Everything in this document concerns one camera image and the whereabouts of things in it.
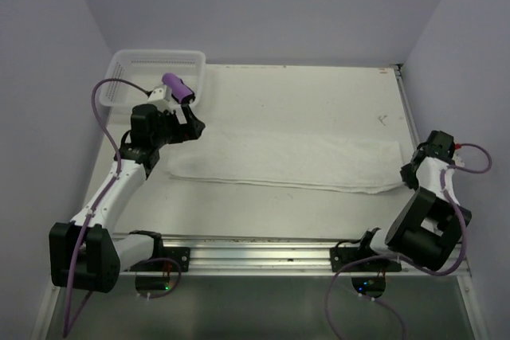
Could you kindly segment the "purple and black towel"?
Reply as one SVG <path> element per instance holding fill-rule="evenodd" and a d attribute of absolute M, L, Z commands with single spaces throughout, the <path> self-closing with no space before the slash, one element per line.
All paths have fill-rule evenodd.
<path fill-rule="evenodd" d="M 190 104 L 195 101 L 194 92 L 174 73 L 165 73 L 162 76 L 162 83 L 171 90 L 171 97 L 178 104 Z"/>

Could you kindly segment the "white towel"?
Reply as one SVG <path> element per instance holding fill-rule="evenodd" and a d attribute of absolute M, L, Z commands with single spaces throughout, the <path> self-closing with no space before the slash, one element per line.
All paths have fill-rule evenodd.
<path fill-rule="evenodd" d="M 167 172 L 208 182 L 377 194 L 402 185 L 394 141 L 208 128 L 171 147 Z"/>

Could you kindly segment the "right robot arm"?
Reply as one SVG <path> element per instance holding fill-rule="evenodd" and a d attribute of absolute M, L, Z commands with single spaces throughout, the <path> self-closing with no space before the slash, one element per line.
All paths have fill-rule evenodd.
<path fill-rule="evenodd" d="M 472 218 L 454 194 L 455 150 L 453 136 L 443 131 L 431 131 L 418 144 L 400 170 L 414 193 L 387 230 L 365 233 L 355 250 L 360 268 L 373 270 L 391 255 L 434 273 L 443 268 Z"/>

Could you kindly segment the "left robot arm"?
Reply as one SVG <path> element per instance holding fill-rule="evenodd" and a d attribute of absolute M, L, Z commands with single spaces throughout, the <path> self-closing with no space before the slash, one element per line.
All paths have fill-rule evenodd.
<path fill-rule="evenodd" d="M 121 272 L 137 264 L 151 271 L 163 266 L 166 252 L 160 233 L 134 230 L 114 241 L 112 230 L 156 167 L 160 149 L 197 140 L 205 127 L 188 104 L 174 111 L 160 111 L 154 104 L 133 107 L 131 128 L 123 134 L 100 190 L 70 222 L 56 223 L 49 231 L 54 285 L 107 293 Z"/>

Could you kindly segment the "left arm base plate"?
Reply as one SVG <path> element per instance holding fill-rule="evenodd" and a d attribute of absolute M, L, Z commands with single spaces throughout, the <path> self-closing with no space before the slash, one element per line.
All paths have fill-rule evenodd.
<path fill-rule="evenodd" d="M 188 272 L 190 248 L 163 247 L 149 260 L 140 262 L 129 269 L 130 272 L 176 272 L 177 265 L 181 272 Z"/>

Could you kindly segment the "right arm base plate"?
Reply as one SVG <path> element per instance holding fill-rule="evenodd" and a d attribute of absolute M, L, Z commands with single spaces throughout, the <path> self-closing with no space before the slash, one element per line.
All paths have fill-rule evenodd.
<path fill-rule="evenodd" d="M 376 252 L 371 250 L 368 245 L 335 246 L 329 248 L 333 272 L 337 272 L 347 264 L 372 256 L 376 256 Z M 394 260 L 370 260 L 362 264 L 356 264 L 348 269 L 349 272 L 400 272 L 401 270 L 401 264 Z"/>

